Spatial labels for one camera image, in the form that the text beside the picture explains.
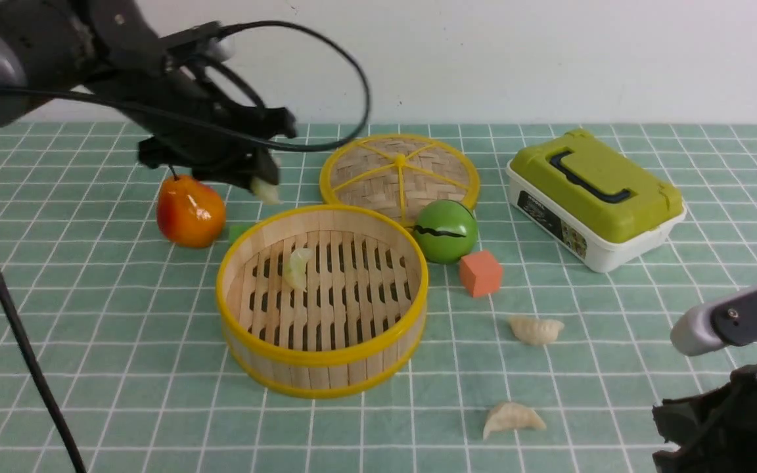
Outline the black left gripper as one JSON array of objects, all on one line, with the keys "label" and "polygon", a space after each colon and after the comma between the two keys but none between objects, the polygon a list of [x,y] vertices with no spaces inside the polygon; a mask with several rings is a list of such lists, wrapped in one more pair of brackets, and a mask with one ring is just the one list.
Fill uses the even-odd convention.
[{"label": "black left gripper", "polygon": [[293,138],[296,120],[270,108],[238,79],[250,105],[238,104],[207,75],[237,79],[218,53],[222,24],[210,22],[160,36],[150,24],[128,21],[99,31],[103,57],[87,89],[149,132],[138,159],[148,168],[180,166],[201,181],[248,186],[253,177],[279,186],[274,137]]}]

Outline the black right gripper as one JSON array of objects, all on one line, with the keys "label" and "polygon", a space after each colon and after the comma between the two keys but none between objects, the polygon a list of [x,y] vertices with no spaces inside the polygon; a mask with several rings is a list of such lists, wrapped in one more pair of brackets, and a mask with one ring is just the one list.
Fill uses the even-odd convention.
[{"label": "black right gripper", "polygon": [[735,369],[720,388],[652,409],[676,451],[652,455],[658,472],[757,472],[757,365]]}]

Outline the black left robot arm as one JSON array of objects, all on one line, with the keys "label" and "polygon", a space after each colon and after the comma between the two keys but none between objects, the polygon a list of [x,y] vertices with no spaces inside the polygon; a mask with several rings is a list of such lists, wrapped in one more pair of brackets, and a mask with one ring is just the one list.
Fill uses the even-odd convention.
[{"label": "black left robot arm", "polygon": [[0,128],[48,102],[15,89],[82,86],[109,108],[177,114],[169,120],[124,110],[150,134],[138,144],[145,167],[180,166],[195,179],[244,189],[278,185],[279,166],[267,146],[189,125],[198,120],[261,140],[296,135],[286,108],[267,108],[258,97],[252,106],[237,104],[205,78],[205,66],[225,60],[221,27],[211,21],[160,36],[134,1],[0,1]]}]

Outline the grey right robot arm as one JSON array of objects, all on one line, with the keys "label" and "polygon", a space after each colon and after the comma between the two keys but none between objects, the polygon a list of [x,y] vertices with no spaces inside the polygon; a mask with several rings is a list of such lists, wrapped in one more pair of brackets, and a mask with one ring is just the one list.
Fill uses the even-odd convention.
[{"label": "grey right robot arm", "polygon": [[[757,286],[688,309],[670,340],[688,357],[754,344]],[[658,472],[757,472],[757,363],[734,369],[718,389],[665,399],[652,413],[658,434],[678,446],[654,453]]]}]

